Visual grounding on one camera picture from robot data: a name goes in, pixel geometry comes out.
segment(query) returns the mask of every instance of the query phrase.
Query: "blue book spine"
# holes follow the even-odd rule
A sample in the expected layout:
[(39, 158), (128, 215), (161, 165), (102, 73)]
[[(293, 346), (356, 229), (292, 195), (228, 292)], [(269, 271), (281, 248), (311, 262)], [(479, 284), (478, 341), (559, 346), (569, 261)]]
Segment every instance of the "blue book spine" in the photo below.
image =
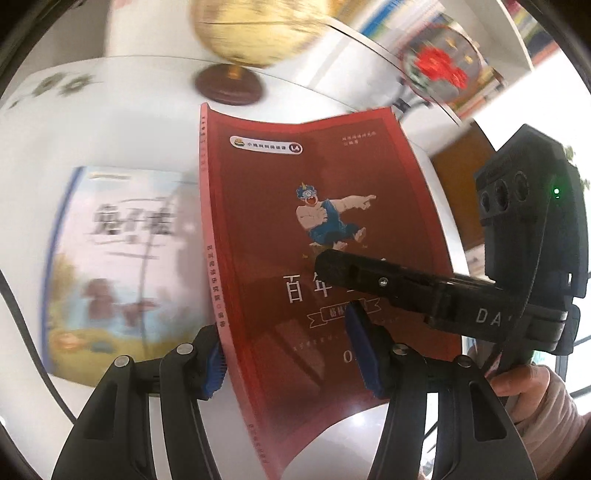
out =
[(392, 10), (397, 8), (400, 4), (404, 3), (404, 0), (390, 0), (384, 7), (373, 17), (370, 22), (361, 31), (362, 35), (370, 37), (375, 33), (380, 24), (388, 18)]

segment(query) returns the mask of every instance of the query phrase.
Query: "flower decal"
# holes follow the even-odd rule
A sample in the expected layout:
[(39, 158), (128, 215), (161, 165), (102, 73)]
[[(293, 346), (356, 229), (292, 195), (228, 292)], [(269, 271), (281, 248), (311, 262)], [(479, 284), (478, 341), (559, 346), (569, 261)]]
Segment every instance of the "flower decal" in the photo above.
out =
[(45, 93), (48, 90), (51, 90), (58, 83), (60, 83), (64, 79), (65, 76), (66, 76), (65, 73), (60, 72), (60, 73), (54, 73), (50, 77), (44, 78), (41, 81), (41, 83), (39, 85), (37, 85), (35, 90), (33, 90), (33, 93), (32, 93), (33, 97), (38, 97), (42, 93)]
[(424, 47), (417, 55), (414, 64), (429, 80), (434, 82), (447, 80), (459, 89), (467, 86), (466, 72), (456, 67), (451, 57), (440, 48)]
[(92, 83), (93, 76), (84, 74), (76, 77), (73, 80), (70, 80), (61, 88), (61, 95), (71, 95), (72, 93), (76, 93), (81, 91), (87, 85)]

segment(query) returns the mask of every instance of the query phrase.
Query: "sleeve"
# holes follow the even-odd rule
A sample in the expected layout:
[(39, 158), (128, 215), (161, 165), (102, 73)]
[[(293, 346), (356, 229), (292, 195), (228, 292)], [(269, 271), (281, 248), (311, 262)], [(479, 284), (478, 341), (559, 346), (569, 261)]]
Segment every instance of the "sleeve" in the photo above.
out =
[(515, 425), (540, 480), (559, 466), (583, 431), (579, 415), (562, 379), (550, 370), (550, 385), (535, 413)]

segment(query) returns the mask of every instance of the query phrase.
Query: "white table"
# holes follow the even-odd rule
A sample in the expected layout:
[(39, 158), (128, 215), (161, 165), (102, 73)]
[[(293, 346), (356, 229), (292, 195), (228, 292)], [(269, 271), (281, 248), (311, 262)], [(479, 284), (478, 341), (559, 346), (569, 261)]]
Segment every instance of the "white table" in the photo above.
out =
[[(112, 165), (177, 170), (197, 174), (199, 106), (193, 87), (205, 61), (166, 57), (112, 57), (55, 67), (30, 76), (0, 109), (0, 237), (2, 268), (22, 308), (33, 339), (40, 332), (40, 298), (47, 247), (54, 219), (72, 169)], [(50, 90), (29, 94), (43, 78), (64, 72), (93, 76), (70, 96)], [(266, 96), (255, 105), (213, 109), (243, 118), (299, 123), (348, 111), (338, 101), (271, 76), (262, 76)], [(456, 272), (467, 274), (459, 235), (447, 200), (427, 155), (414, 146), (440, 215)], [(35, 370), (20, 334), (0, 304), (0, 416), (22, 454), (49, 479), (72, 428)], [(78, 415), (90, 387), (59, 378), (54, 382)], [(222, 478), (263, 479), (230, 382), (202, 414)], [(152, 442), (158, 478), (170, 478), (164, 450), (159, 400), (151, 399)], [(289, 480), (365, 479), (384, 423), (385, 406), (331, 427), (288, 467)]]

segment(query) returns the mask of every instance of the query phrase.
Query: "cartoon foot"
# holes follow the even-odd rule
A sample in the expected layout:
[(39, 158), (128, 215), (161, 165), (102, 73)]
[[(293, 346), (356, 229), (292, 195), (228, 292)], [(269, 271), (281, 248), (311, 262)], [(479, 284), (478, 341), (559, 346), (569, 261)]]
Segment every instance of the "cartoon foot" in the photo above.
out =
[(335, 242), (333, 244), (333, 250), (338, 250), (340, 252), (342, 252), (343, 250), (345, 250), (345, 248), (347, 248), (347, 243), (346, 242)]
[(360, 228), (359, 230), (357, 230), (357, 233), (354, 234), (353, 238), (355, 238), (355, 241), (357, 243), (361, 243), (363, 241), (363, 239), (365, 238), (366, 233), (367, 233), (367, 231), (365, 230), (365, 227)]

